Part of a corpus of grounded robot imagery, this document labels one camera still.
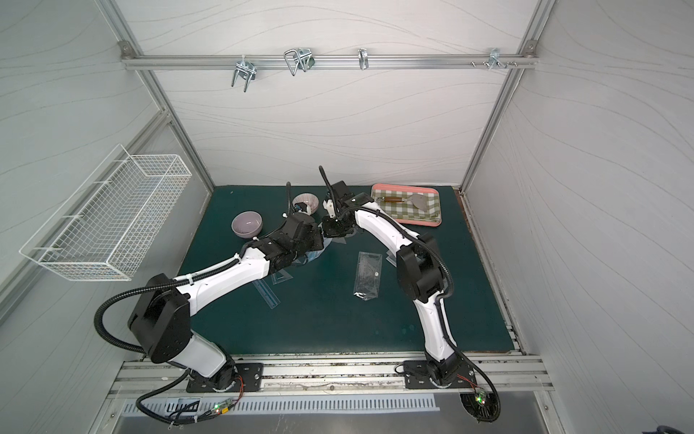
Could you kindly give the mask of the blue printed ruler set card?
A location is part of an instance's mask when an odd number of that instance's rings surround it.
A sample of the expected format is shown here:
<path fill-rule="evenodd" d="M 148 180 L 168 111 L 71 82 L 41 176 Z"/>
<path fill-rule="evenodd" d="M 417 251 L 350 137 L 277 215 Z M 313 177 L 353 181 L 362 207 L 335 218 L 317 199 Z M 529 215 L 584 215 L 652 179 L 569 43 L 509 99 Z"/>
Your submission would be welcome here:
<path fill-rule="evenodd" d="M 318 251 L 309 251 L 305 254 L 305 264 L 317 260 L 332 243 L 331 238 L 324 239 L 323 248 Z"/>

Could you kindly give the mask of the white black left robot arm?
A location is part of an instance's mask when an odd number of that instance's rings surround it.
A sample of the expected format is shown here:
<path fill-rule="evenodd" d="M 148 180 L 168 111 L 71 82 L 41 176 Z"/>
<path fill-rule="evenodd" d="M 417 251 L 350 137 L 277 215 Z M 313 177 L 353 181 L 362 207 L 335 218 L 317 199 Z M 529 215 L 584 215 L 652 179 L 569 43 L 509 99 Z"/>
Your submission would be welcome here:
<path fill-rule="evenodd" d="M 316 208 L 306 200 L 289 198 L 285 219 L 278 229 L 249 240 L 229 260 L 177 278 L 159 274 L 144 287 L 107 299 L 95 313 L 96 332 L 110 345 L 144 354 L 153 363 L 183 369 L 177 383 L 191 379 L 204 384 L 208 391 L 243 391 L 244 379 L 233 358 L 193 332 L 192 318 L 231 291 L 263 280 L 311 251 L 321 251 L 324 238 L 313 216 Z M 128 329 L 137 341 L 129 344 L 108 332 L 104 316 L 117 302 L 132 297 L 138 300 Z"/>

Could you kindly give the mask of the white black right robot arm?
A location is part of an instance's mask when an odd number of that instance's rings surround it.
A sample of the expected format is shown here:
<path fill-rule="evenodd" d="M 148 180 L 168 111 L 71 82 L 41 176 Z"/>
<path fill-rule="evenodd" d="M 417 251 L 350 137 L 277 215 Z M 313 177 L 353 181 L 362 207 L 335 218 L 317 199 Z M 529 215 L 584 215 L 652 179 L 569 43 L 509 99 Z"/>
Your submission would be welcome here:
<path fill-rule="evenodd" d="M 446 388 L 461 379 L 466 367 L 482 377 L 488 388 L 473 385 L 469 413 L 479 422 L 492 423 L 501 416 L 501 398 L 490 377 L 460 350 L 447 319 L 445 300 L 453 296 L 452 273 L 441 258 L 436 240 L 410 231 L 390 217 L 370 196 L 355 195 L 345 183 L 332 184 L 323 167 L 319 173 L 327 188 L 323 218 L 326 237 L 341 237 L 359 228 L 370 233 L 396 259 L 399 287 L 412 300 L 424 333 L 425 356 L 430 383 Z"/>

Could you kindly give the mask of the clear blue straight ruler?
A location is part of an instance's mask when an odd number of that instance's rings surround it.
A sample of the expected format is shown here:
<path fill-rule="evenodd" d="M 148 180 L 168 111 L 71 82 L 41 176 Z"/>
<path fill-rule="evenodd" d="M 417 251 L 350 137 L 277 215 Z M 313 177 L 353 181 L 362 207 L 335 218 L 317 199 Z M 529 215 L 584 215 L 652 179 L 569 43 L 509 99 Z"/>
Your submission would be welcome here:
<path fill-rule="evenodd" d="M 252 284 L 258 291 L 258 294 L 260 294 L 260 296 L 265 300 L 270 309 L 275 309 L 280 304 L 277 295 L 274 293 L 271 287 L 267 285 L 265 280 L 254 280 Z"/>

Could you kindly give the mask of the large clear triangle ruler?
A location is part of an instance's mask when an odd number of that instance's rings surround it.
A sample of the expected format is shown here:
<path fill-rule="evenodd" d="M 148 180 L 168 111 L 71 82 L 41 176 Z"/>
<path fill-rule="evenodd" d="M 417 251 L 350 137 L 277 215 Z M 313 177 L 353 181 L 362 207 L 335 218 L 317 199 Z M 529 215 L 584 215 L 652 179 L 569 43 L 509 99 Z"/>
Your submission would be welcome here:
<path fill-rule="evenodd" d="M 279 285 L 281 283 L 287 282 L 289 280 L 292 280 L 292 278 L 293 276 L 284 269 L 282 269 L 281 271 L 277 271 L 271 275 L 271 281 L 274 285 Z"/>

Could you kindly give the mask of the clear ruler set pouch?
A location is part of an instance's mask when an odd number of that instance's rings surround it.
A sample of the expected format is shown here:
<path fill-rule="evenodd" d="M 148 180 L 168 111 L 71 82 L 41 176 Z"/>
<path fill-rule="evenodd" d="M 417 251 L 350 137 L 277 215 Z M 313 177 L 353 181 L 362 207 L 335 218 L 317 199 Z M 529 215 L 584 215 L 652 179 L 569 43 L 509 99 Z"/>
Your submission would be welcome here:
<path fill-rule="evenodd" d="M 395 257 L 391 252 L 388 252 L 388 253 L 387 253 L 386 260 L 387 260 L 387 262 L 388 262 L 390 265 L 392 265 L 393 267 L 397 267 L 397 259 L 396 259 L 396 257 Z"/>

